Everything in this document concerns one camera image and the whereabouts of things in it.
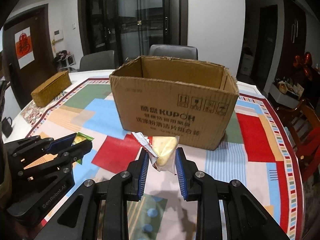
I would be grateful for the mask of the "red wooden chair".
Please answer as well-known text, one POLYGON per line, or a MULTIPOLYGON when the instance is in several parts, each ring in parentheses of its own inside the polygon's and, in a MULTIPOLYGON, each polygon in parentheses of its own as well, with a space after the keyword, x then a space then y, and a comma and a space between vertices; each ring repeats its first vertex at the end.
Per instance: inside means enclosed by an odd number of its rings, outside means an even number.
POLYGON ((319 117, 304 99, 293 109, 278 107, 276 113, 293 139, 292 148, 305 182, 319 167, 319 117))

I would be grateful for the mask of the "grey chair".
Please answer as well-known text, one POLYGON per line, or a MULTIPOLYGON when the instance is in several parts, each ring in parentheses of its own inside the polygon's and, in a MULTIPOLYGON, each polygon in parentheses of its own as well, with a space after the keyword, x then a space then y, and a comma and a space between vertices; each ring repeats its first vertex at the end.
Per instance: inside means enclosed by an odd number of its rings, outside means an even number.
POLYGON ((106 50, 83 56, 79 71, 116 69, 118 66, 114 50, 106 50))
POLYGON ((198 60, 198 50, 191 46, 153 44, 150 47, 149 55, 198 60))

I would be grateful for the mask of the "colourful patchwork tablecloth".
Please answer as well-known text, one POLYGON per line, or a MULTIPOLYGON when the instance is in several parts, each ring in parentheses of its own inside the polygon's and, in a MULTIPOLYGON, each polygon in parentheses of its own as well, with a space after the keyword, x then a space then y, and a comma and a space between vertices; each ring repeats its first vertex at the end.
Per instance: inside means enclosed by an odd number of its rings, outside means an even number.
MULTIPOLYGON (((110 83, 88 79, 68 89, 45 109, 30 103, 22 116, 29 136, 60 138, 79 132, 93 140, 91 152, 73 166, 76 186, 103 181, 125 170, 140 144, 122 128, 110 83)), ((300 239, 303 190, 297 159, 276 113, 263 97, 241 92, 213 150, 183 146, 188 159, 216 180, 242 182, 287 233, 300 239)), ((149 167, 144 195, 127 205, 130 239, 194 239, 195 202, 185 202, 177 177, 149 167)))

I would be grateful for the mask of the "green snack packet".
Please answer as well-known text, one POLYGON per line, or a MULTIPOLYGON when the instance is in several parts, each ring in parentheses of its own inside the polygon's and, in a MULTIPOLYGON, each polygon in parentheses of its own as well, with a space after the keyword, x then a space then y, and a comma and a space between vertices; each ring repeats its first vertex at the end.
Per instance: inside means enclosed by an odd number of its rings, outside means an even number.
POLYGON ((82 165, 84 156, 92 150, 94 138, 81 132, 71 134, 71 138, 72 165, 75 163, 82 165))

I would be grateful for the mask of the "glass sliding door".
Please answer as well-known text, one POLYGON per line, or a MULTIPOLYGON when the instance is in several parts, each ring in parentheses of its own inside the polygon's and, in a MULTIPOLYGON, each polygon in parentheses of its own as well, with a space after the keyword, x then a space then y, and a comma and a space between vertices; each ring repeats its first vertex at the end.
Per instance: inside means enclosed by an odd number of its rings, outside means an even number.
POLYGON ((78 0, 84 55, 112 50, 123 64, 153 44, 187 45, 188 0, 78 0))

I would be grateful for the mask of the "white wall intercom panel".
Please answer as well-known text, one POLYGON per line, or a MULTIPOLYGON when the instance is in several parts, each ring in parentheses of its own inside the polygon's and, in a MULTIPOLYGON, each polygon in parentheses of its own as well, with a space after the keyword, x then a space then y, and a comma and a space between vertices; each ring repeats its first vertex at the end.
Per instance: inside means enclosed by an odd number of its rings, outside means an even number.
POLYGON ((62 29, 54 31, 54 40, 55 40, 55 42, 63 40, 63 30, 62 29))

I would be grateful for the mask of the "white shoe rack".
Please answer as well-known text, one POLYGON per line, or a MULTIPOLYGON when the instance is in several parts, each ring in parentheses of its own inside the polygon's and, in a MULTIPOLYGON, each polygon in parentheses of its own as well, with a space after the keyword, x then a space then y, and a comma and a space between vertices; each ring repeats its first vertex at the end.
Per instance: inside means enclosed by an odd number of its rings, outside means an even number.
POLYGON ((58 72, 68 71, 70 73, 76 72, 74 55, 67 50, 61 50, 56 53, 54 58, 54 66, 58 72))

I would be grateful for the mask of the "brown cardboard box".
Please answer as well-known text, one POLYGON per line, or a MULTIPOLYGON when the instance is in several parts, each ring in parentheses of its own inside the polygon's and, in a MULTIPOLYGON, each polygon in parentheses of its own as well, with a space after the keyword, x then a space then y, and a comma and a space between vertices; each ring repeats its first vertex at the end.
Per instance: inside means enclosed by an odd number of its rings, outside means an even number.
POLYGON ((109 80, 123 129, 205 150, 223 139, 239 97, 226 67, 198 60, 140 56, 109 80))

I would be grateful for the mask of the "red foil balloon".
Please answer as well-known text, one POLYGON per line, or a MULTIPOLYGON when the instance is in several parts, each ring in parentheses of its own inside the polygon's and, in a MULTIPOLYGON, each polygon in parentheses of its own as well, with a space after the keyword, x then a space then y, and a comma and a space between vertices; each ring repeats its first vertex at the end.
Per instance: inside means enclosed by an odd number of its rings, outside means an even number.
POLYGON ((307 51, 303 56, 295 55, 293 59, 293 67, 296 69, 302 69, 304 75, 309 80, 312 80, 312 55, 309 51, 307 51))

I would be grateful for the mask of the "grey chair left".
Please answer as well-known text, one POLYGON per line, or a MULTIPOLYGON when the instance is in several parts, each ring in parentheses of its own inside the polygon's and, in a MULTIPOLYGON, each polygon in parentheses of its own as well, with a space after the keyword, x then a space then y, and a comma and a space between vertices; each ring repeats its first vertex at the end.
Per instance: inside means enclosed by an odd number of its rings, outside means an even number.
POLYGON ((83 56, 79 71, 116 69, 118 66, 114 50, 106 50, 83 56))

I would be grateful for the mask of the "white low side cabinet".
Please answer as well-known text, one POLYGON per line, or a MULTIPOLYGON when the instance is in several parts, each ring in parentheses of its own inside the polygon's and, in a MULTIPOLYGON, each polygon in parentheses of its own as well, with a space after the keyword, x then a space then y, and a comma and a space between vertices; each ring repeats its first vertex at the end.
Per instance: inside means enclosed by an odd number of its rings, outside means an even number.
POLYGON ((299 95, 295 93, 293 87, 285 81, 273 83, 269 90, 273 100, 287 108, 295 108, 299 104, 299 95))

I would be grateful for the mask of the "clear yellow pastry packet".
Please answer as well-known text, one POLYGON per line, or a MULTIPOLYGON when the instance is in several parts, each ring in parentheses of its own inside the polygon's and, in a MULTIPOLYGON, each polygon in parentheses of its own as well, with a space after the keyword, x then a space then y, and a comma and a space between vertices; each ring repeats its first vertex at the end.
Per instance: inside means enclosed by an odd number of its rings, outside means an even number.
POLYGON ((131 134, 147 152, 151 165, 157 171, 176 174, 175 156, 180 140, 179 136, 147 137, 141 132, 132 132, 131 134))

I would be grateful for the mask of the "woven straw tissue box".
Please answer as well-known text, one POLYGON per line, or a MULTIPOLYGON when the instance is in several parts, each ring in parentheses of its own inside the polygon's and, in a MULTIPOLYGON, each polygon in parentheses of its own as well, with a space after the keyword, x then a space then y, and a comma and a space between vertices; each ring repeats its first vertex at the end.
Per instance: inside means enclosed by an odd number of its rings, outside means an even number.
POLYGON ((37 107, 46 107, 54 98, 71 85, 69 72, 58 72, 31 92, 37 107))

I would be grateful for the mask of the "grey chair centre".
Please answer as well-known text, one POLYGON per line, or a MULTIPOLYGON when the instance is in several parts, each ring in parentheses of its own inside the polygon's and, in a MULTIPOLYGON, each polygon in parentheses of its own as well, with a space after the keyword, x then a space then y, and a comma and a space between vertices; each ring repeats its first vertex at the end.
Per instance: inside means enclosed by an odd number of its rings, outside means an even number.
POLYGON ((150 47, 149 55, 198 60, 198 50, 191 46, 153 44, 150 47))

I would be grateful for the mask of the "red fu door poster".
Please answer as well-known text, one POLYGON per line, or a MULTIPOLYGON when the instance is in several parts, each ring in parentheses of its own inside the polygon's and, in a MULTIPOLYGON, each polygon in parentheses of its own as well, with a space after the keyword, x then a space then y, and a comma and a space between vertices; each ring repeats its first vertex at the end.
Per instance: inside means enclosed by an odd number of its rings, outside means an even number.
POLYGON ((19 68, 22 69, 35 60, 30 27, 17 32, 14 38, 18 65, 19 68))

